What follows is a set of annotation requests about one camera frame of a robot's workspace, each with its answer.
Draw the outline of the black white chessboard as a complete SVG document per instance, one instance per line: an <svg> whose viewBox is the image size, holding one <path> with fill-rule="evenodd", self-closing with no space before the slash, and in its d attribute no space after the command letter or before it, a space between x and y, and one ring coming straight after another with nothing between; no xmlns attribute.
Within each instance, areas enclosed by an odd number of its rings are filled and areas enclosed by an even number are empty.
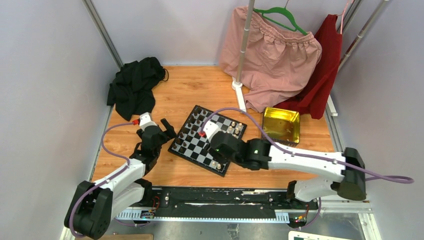
<svg viewBox="0 0 424 240"><path fill-rule="evenodd" d="M186 121L182 125L176 138L173 140L170 147L168 148L168 152L182 159L185 159L203 169L213 172L214 174L224 177L230 166L230 162L219 162L218 160L216 160L208 152L210 144L208 139L199 135L200 128L204 120L208 116L210 116L211 113L211 110L204 108L200 105L195 105L190 114L188 115ZM211 118L211 122L216 123L224 132L227 132L228 128L231 126L231 123L235 122L235 127L232 128L232 132L230 134L232 134L237 139L241 139L247 129L247 125L245 123L229 118L219 113L215 114ZM239 134L235 134L235 129L238 129L239 123L242 123L243 128L239 130ZM185 135L184 139L180 138L181 133ZM177 145L176 149L172 148L173 144ZM212 161L216 162L216 167L211 166ZM221 164L221 169L217 169L218 164Z"/></svg>

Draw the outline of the yellow metal tray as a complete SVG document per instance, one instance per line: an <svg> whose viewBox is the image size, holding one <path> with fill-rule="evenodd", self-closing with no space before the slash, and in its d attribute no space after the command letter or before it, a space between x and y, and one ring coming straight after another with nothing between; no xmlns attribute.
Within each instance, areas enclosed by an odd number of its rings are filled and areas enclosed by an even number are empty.
<svg viewBox="0 0 424 240"><path fill-rule="evenodd" d="M267 107L263 112L262 129L274 142L296 147L300 142L300 114Z"/></svg>

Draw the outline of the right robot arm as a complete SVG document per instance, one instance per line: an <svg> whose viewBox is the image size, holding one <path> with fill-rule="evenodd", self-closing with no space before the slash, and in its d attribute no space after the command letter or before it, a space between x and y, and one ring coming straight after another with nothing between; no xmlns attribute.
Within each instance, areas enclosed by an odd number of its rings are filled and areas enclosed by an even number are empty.
<svg viewBox="0 0 424 240"><path fill-rule="evenodd" d="M332 195L352 201L366 199L365 165L354 148L346 152L317 152L280 143L272 145L260 138L244 142L220 130L206 136L210 142L209 152L214 157L243 168L253 171L288 169L316 175L309 180L289 182L285 201L292 209Z"/></svg>

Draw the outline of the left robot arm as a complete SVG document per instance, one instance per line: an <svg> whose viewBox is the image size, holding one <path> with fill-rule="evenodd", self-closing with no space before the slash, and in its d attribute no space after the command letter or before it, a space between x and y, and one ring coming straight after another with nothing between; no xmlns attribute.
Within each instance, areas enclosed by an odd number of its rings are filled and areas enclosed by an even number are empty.
<svg viewBox="0 0 424 240"><path fill-rule="evenodd" d="M138 125L137 134L141 141L125 163L100 180L82 181L74 192L64 219L64 226L75 238L101 238L110 222L123 210L138 203L142 207L153 201L152 183L144 180L157 164L162 146L177 134L163 118L162 130L147 112L132 122Z"/></svg>

